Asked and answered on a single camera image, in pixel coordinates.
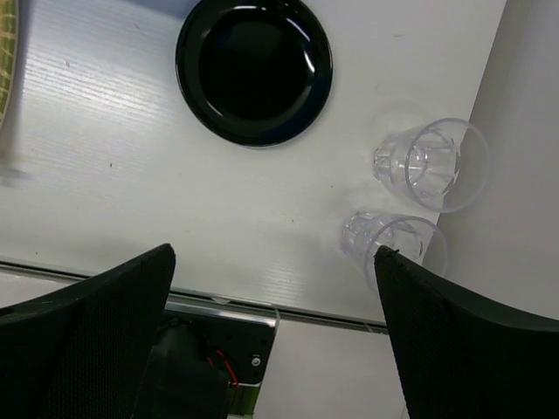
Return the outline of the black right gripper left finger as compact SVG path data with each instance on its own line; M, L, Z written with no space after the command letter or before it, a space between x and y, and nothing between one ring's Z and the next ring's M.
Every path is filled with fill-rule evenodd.
M3 418L129 418L176 266L162 244L1 310Z

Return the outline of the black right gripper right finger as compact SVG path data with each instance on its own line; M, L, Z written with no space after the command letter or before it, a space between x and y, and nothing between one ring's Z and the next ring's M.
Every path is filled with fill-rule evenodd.
M376 282L411 418L556 418L558 322L382 246Z

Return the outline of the clear plastic cup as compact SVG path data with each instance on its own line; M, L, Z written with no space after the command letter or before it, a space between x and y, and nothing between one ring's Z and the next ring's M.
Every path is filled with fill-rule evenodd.
M342 228L340 246L369 289L378 294L374 256L386 246L439 276L448 266L448 243L442 230L420 216L358 211Z
M453 117L387 135L372 160L375 178L388 191L439 214L475 201L491 168L485 135Z

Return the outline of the black round plate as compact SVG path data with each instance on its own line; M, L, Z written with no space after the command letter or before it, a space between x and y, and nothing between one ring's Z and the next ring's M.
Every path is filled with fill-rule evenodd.
M333 57L302 1L200 1L176 42L192 113L232 143L264 148L305 131L326 105Z

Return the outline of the woven bamboo mat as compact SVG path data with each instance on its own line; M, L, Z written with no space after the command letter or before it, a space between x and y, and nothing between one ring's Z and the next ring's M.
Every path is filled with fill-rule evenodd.
M0 12L0 121L3 124L17 64L19 1L1 0Z

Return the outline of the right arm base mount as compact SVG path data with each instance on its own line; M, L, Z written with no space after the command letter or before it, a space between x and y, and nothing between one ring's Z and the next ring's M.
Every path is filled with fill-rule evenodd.
M136 418L253 418L278 325L275 315L167 303Z

